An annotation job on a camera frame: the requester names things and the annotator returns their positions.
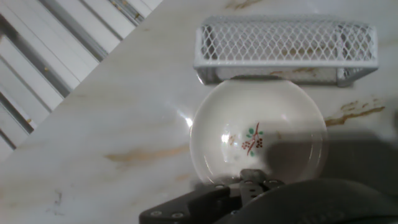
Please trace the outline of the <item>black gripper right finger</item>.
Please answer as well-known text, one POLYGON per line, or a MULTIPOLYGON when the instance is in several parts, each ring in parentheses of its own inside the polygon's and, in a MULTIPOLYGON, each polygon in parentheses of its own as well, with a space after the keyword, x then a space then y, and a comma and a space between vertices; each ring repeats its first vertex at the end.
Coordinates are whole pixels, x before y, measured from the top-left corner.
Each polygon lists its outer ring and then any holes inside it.
POLYGON ((269 187, 229 223, 397 223, 397 198, 352 180, 305 180, 269 187))

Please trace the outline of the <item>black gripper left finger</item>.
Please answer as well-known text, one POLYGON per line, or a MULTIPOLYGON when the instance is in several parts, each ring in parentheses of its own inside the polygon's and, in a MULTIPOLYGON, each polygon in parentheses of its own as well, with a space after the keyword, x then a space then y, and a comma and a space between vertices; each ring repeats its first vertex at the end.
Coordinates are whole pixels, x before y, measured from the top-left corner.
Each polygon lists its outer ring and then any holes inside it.
POLYGON ((258 171, 243 169, 141 212, 139 224, 225 223, 257 195, 258 171))

